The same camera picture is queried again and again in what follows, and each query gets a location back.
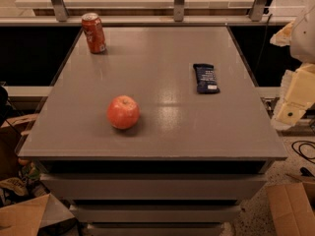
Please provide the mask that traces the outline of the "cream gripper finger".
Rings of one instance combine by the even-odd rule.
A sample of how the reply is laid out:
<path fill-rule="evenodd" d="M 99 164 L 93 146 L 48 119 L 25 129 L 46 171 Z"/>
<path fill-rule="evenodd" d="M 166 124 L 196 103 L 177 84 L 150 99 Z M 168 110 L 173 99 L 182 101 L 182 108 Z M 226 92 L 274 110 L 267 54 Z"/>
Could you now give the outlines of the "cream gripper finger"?
<path fill-rule="evenodd" d="M 293 127 L 315 103 L 315 65 L 303 63 L 296 71 L 286 70 L 276 103 L 272 126 L 279 131 Z"/>
<path fill-rule="evenodd" d="M 290 46 L 292 27 L 293 22 L 285 25 L 271 37 L 270 43 L 279 47 Z"/>

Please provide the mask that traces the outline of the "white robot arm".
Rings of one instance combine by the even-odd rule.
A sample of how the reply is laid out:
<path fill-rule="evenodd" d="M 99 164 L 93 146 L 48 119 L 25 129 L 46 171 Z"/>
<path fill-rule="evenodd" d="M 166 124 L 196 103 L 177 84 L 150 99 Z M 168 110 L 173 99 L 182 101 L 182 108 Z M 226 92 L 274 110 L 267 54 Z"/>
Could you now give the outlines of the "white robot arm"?
<path fill-rule="evenodd" d="M 315 0 L 310 0 L 296 19 L 274 34 L 270 42 L 288 46 L 290 56 L 301 62 L 295 71 L 284 72 L 280 99 L 271 121 L 275 129 L 287 130 L 315 104 Z"/>

